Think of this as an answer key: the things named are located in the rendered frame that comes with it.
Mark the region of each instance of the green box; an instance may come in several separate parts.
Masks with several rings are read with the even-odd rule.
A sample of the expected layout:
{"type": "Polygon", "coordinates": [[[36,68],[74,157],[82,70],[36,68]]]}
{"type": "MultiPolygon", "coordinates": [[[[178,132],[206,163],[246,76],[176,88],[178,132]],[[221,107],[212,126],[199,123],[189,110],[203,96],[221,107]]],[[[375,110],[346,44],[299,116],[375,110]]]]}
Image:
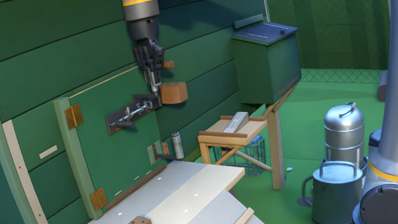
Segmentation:
{"type": "Polygon", "coordinates": [[[296,31],[265,23],[233,35],[242,103],[273,104],[301,79],[296,31]]]}

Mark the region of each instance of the mug handle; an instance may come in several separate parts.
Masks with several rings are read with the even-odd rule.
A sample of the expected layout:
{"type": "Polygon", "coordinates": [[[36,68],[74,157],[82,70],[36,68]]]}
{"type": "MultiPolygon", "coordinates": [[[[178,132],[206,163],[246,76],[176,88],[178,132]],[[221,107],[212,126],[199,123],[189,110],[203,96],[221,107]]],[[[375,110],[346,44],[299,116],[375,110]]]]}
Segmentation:
{"type": "Polygon", "coordinates": [[[303,197],[304,202],[309,205],[310,207],[312,207],[312,203],[307,199],[306,197],[306,184],[309,180],[313,179],[313,176],[309,176],[308,178],[306,178],[303,182],[303,187],[301,189],[301,196],[303,197]]]}

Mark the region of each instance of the yellow stripe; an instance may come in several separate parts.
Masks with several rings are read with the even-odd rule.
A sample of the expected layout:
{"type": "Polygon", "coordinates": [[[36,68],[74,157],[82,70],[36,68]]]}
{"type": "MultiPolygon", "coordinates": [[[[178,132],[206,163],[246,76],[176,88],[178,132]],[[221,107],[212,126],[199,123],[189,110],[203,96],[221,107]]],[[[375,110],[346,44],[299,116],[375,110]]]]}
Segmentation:
{"type": "Polygon", "coordinates": [[[381,178],[384,178],[389,181],[398,181],[398,176],[393,176],[393,175],[383,173],[382,171],[380,171],[376,167],[374,167],[370,160],[369,160],[369,167],[371,168],[371,170],[374,173],[376,173],[381,178]]]}
{"type": "Polygon", "coordinates": [[[131,0],[128,2],[123,2],[123,7],[129,6],[129,5],[135,5],[135,4],[143,3],[143,2],[149,2],[149,1],[153,1],[153,0],[131,0]]]}

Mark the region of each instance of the brass hinge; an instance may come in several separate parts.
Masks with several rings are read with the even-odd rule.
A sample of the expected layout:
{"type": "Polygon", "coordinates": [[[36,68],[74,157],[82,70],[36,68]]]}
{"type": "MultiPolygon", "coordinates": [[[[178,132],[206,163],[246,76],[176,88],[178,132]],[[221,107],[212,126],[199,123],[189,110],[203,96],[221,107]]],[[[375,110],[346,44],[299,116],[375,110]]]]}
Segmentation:
{"type": "Polygon", "coordinates": [[[83,115],[79,103],[71,105],[68,109],[66,109],[65,116],[69,130],[83,123],[83,115]]]}
{"type": "Polygon", "coordinates": [[[95,190],[95,192],[90,195],[90,198],[95,211],[98,211],[100,208],[108,204],[108,200],[105,196],[105,191],[103,187],[95,190]]]}

